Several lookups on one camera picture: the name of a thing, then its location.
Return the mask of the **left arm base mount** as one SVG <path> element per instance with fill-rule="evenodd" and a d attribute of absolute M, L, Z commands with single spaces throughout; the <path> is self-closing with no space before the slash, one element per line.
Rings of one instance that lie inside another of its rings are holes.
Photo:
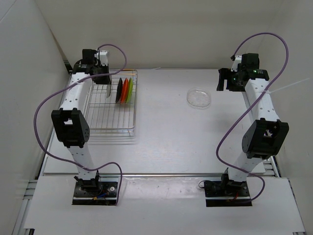
<path fill-rule="evenodd" d="M 75 183 L 72 205 L 77 206 L 116 206 L 120 193 L 120 183 L 117 181 L 99 181 L 95 189 L 83 188 Z"/>

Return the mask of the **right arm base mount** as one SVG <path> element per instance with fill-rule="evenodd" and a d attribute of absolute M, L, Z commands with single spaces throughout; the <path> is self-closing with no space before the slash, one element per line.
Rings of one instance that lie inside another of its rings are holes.
<path fill-rule="evenodd" d="M 246 182 L 241 186 L 223 186 L 221 181 L 202 180 L 206 207 L 251 207 L 251 197 Z"/>

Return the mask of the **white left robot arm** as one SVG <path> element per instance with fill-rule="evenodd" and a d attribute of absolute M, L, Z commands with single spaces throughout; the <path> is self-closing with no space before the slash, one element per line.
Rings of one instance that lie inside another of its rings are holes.
<path fill-rule="evenodd" d="M 88 144 L 90 128 L 84 118 L 84 107 L 88 91 L 93 84 L 91 75 L 109 72 L 109 52 L 106 50 L 83 49 L 82 59 L 74 65 L 66 97 L 58 110 L 51 113 L 53 126 L 57 138 L 68 149 L 73 161 L 78 164 L 78 176 L 75 180 L 82 190 L 92 196 L 102 192 L 102 183 L 99 181 L 98 171 L 91 171 L 94 164 L 91 159 Z"/>

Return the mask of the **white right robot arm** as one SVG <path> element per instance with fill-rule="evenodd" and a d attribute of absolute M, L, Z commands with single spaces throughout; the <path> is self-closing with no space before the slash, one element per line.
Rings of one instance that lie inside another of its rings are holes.
<path fill-rule="evenodd" d="M 256 165 L 279 152 L 289 131 L 288 123 L 280 120 L 267 93 L 269 76 L 259 68 L 259 55 L 247 53 L 233 56 L 232 60 L 231 68 L 219 69 L 217 90 L 241 92 L 252 124 L 242 138 L 240 156 L 222 176 L 220 191 L 227 196 L 244 186 Z"/>

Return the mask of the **clear bumpy glass plate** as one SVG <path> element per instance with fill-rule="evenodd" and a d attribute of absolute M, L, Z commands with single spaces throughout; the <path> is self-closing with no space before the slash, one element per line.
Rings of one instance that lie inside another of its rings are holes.
<path fill-rule="evenodd" d="M 187 103 L 196 109 L 206 109 L 210 107 L 212 103 L 211 93 L 202 88 L 191 88 L 186 95 Z"/>

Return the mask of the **clear ribbed glass plate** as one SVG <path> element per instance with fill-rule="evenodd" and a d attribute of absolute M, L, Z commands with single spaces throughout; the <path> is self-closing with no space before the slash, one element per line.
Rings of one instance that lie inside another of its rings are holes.
<path fill-rule="evenodd" d="M 111 96 L 111 92 L 112 92 L 112 85 L 108 84 L 106 87 L 106 99 L 108 99 Z"/>

